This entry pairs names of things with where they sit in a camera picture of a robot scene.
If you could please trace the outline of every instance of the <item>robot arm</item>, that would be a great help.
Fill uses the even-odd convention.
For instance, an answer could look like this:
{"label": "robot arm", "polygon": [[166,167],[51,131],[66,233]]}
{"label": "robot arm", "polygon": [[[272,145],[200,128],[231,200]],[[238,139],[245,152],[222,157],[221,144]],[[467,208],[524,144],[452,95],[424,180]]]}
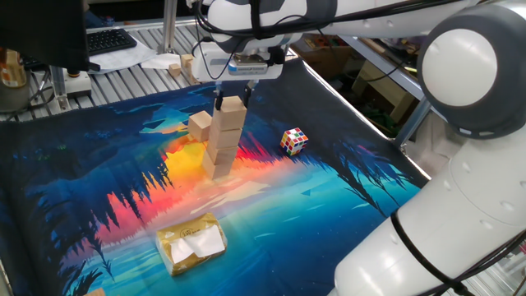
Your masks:
{"label": "robot arm", "polygon": [[[271,26],[291,15],[298,15],[286,20],[291,23],[301,21],[300,16],[337,19],[397,2],[403,1],[267,1],[261,4],[261,24]],[[419,57],[422,90],[457,133],[471,138],[411,201],[339,263],[331,295],[426,294],[470,275],[473,266],[524,233],[526,2],[474,6],[476,2],[443,2],[321,28],[326,34],[370,37],[430,31]],[[250,31],[250,13],[248,0],[214,0],[209,18],[224,33]],[[275,50],[305,31],[267,39],[213,34],[215,42],[203,43],[202,52],[194,53],[192,70],[202,81],[214,80],[205,65],[221,81],[276,78],[283,65],[272,60]],[[220,75],[227,62],[228,71]]]}

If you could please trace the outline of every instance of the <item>wooden block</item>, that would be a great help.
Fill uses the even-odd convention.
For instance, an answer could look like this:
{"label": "wooden block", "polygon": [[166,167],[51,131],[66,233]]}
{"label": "wooden block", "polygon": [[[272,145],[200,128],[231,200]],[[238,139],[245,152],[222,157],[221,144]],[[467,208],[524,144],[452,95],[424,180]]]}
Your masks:
{"label": "wooden block", "polygon": [[177,76],[181,75],[181,65],[179,65],[179,64],[171,64],[168,67],[168,73],[170,73],[170,75],[173,78],[176,78]]}
{"label": "wooden block", "polygon": [[212,118],[208,146],[214,149],[237,147],[241,138],[242,129],[237,128],[229,131],[220,131],[216,121]]}
{"label": "wooden block", "polygon": [[205,152],[202,166],[210,178],[216,179],[228,175],[230,173],[230,169],[232,168],[232,163],[215,165],[214,162],[212,162],[208,152]]}
{"label": "wooden block", "polygon": [[188,119],[188,132],[199,142],[207,141],[211,123],[212,117],[206,111],[193,114]]}
{"label": "wooden block", "polygon": [[106,296],[106,293],[102,288],[97,289],[89,294],[86,294],[85,296]]}
{"label": "wooden block", "polygon": [[206,147],[206,152],[212,159],[212,164],[231,164],[238,154],[238,147],[215,149],[212,145]]}
{"label": "wooden block", "polygon": [[188,62],[192,61],[194,59],[194,56],[191,54],[183,54],[181,56],[181,64],[183,67],[188,68]]}
{"label": "wooden block", "polygon": [[191,67],[193,66],[193,64],[194,64],[193,60],[188,62],[188,64],[187,64],[187,72],[188,72],[188,76],[190,77],[190,84],[194,86],[194,85],[198,85],[200,82],[191,73]]}
{"label": "wooden block", "polygon": [[246,116],[247,108],[238,96],[223,98],[220,111],[214,108],[214,120],[220,131],[242,128]]}

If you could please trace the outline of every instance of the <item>rubik's cube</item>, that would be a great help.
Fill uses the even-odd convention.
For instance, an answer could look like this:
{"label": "rubik's cube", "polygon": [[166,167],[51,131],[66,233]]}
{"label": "rubik's cube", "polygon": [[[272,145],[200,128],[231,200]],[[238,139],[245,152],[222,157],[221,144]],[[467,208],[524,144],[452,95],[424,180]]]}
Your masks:
{"label": "rubik's cube", "polygon": [[296,155],[305,149],[308,142],[301,129],[293,128],[283,134],[280,145],[289,155]]}

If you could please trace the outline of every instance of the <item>computer monitor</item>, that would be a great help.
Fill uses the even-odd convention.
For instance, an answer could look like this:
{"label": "computer monitor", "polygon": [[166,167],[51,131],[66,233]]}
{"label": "computer monitor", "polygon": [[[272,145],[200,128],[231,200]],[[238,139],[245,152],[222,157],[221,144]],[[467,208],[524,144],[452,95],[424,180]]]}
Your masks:
{"label": "computer monitor", "polygon": [[0,0],[0,47],[51,66],[88,71],[82,0]]}

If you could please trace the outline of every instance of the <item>stacked wooden blocks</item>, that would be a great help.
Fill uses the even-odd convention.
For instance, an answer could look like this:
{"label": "stacked wooden blocks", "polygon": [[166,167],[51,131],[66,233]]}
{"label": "stacked wooden blocks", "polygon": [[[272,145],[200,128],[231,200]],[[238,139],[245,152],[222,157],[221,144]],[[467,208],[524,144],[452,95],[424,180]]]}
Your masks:
{"label": "stacked wooden blocks", "polygon": [[223,98],[221,110],[214,109],[203,168],[213,179],[230,173],[238,153],[247,108],[237,96]]}

